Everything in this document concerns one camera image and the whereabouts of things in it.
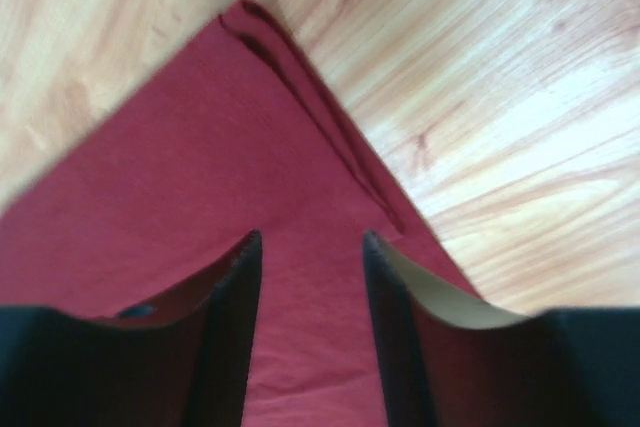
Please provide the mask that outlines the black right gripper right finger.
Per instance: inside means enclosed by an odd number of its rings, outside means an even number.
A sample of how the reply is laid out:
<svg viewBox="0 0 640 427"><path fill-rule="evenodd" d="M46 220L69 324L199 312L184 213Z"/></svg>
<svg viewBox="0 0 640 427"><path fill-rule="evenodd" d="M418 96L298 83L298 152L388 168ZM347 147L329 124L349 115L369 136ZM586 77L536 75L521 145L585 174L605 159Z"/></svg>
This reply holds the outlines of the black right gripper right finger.
<svg viewBox="0 0 640 427"><path fill-rule="evenodd" d="M635 426L639 311L519 315L475 297L376 234L363 264L392 426Z"/></svg>

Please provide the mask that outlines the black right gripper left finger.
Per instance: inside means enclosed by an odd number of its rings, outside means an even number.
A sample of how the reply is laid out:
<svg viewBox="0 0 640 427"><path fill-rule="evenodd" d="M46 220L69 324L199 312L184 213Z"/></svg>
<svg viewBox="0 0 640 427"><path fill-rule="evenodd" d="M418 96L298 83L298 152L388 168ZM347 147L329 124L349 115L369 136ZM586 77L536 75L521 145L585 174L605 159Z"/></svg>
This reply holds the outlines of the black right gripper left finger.
<svg viewBox="0 0 640 427"><path fill-rule="evenodd" d="M251 232L113 317L1 310L5 426L238 426L262 279Z"/></svg>

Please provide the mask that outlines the dark red t-shirt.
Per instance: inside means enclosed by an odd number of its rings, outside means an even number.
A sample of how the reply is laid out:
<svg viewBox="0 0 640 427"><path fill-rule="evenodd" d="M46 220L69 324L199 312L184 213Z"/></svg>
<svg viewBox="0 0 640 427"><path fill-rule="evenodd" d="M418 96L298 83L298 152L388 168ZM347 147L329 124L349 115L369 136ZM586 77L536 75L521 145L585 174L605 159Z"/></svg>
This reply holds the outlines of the dark red t-shirt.
<svg viewBox="0 0 640 427"><path fill-rule="evenodd" d="M1 298L112 314L251 230L263 280L247 426L383 426L362 267L376 231L467 279L261 5L240 0L14 201Z"/></svg>

